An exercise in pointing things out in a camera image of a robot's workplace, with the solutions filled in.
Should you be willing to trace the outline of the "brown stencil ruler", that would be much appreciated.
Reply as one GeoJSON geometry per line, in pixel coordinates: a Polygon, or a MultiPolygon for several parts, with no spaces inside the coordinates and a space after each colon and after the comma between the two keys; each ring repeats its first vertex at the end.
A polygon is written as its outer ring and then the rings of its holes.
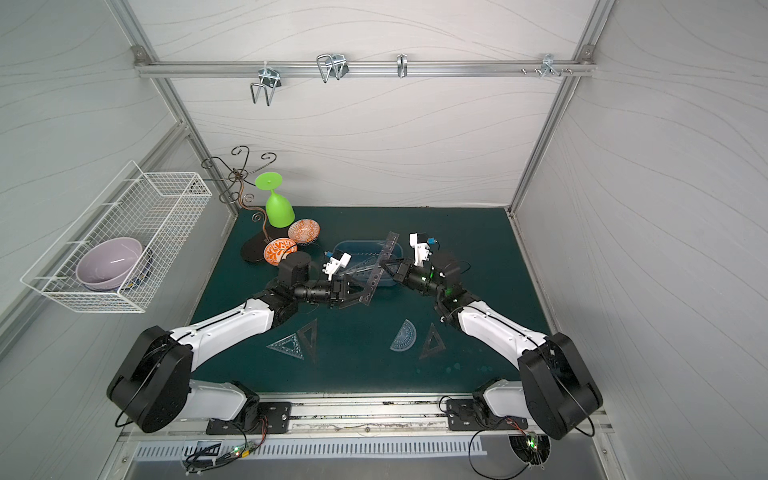
{"type": "Polygon", "coordinates": [[[397,244],[398,239],[398,233],[390,231],[387,235],[383,247],[378,254],[376,263],[373,265],[372,271],[366,281],[363,294],[360,297],[361,304],[365,306],[370,305],[384,273],[384,268],[381,266],[381,262],[391,258],[392,252],[395,249],[395,245],[397,244]]]}

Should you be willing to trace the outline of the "blue plastic storage box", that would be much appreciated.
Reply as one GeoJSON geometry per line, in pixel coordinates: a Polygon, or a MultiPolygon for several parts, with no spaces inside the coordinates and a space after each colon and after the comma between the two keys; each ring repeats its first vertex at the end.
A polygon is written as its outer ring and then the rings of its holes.
{"type": "Polygon", "coordinates": [[[358,265],[374,265],[383,244],[384,240],[345,240],[338,243],[332,253],[346,252],[352,256],[348,266],[340,270],[346,271],[358,265]]]}

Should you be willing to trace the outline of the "clear protractor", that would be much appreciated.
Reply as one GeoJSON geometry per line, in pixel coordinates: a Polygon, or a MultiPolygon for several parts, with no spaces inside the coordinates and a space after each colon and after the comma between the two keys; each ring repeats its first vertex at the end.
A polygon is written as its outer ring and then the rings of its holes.
{"type": "Polygon", "coordinates": [[[394,340],[390,345],[390,350],[394,352],[405,352],[411,349],[417,340],[417,330],[415,325],[406,319],[398,330],[394,340]]]}

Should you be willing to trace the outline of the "brown tall triangle ruler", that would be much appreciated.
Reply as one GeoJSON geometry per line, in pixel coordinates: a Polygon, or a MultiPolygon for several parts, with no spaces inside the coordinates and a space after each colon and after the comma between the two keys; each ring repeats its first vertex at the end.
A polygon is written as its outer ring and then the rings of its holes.
{"type": "Polygon", "coordinates": [[[297,337],[311,362],[317,362],[318,319],[313,319],[297,331],[297,337]]]}

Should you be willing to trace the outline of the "brown small triangle ruler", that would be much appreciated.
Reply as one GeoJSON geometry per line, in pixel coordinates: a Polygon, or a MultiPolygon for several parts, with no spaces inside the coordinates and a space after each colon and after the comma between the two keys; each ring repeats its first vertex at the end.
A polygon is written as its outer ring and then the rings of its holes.
{"type": "Polygon", "coordinates": [[[446,349],[446,345],[434,323],[430,324],[426,340],[419,355],[420,360],[432,357],[446,349]]]}

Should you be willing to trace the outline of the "clear small triangle ruler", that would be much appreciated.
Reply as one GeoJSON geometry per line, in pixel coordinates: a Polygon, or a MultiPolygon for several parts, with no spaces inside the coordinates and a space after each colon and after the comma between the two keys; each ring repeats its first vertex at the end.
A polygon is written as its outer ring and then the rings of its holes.
{"type": "Polygon", "coordinates": [[[304,359],[301,341],[299,340],[297,333],[293,333],[280,340],[277,340],[269,344],[267,348],[272,351],[275,351],[284,355],[288,355],[292,358],[296,358],[299,360],[304,359]]]}

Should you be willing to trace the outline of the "thin clear straight ruler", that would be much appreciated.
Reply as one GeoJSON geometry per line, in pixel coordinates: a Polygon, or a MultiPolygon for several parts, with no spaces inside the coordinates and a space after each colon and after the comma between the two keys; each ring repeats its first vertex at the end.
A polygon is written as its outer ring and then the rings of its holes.
{"type": "Polygon", "coordinates": [[[373,265],[358,265],[355,268],[347,269],[343,276],[349,276],[355,281],[366,283],[376,273],[379,274],[379,280],[383,282],[386,277],[384,270],[373,265]]]}

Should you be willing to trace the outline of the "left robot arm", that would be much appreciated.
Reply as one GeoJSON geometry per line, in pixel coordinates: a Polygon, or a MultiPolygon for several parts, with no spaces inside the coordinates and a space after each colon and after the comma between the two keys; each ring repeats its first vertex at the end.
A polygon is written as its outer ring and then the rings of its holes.
{"type": "Polygon", "coordinates": [[[259,395],[239,381],[215,383],[193,379],[193,372],[230,347],[285,323],[300,303],[357,303],[366,285],[342,272],[346,257],[330,258],[324,276],[309,277],[312,258],[287,255],[265,288],[236,307],[188,326],[144,330],[129,350],[106,390],[120,412],[115,425],[135,424],[157,432],[177,420],[227,422],[243,432],[259,421],[259,395]]]}

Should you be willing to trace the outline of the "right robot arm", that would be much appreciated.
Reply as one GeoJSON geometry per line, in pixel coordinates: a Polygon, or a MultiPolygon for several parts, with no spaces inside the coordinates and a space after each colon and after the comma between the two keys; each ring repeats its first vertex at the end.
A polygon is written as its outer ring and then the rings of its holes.
{"type": "Polygon", "coordinates": [[[411,259],[381,260],[392,279],[432,296],[441,320],[490,347],[519,372],[520,383],[493,381],[479,403],[495,417],[530,419],[559,440],[603,406],[603,396],[573,340],[531,330],[492,309],[461,281],[458,261],[438,252],[420,265],[411,259]]]}

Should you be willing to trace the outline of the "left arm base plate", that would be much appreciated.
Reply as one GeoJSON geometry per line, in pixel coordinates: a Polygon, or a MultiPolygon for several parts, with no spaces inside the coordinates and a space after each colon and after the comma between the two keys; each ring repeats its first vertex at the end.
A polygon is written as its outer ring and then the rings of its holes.
{"type": "Polygon", "coordinates": [[[288,431],[292,404],[290,402],[248,402],[233,420],[211,419],[207,435],[285,434],[288,431]]]}

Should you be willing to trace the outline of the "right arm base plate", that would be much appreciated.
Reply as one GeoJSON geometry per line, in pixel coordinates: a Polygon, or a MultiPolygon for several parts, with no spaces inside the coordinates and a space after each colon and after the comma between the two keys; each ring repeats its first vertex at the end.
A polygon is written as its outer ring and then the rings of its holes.
{"type": "Polygon", "coordinates": [[[446,416],[451,431],[520,431],[529,427],[526,418],[496,416],[483,401],[474,398],[443,396],[438,401],[438,408],[446,416]]]}

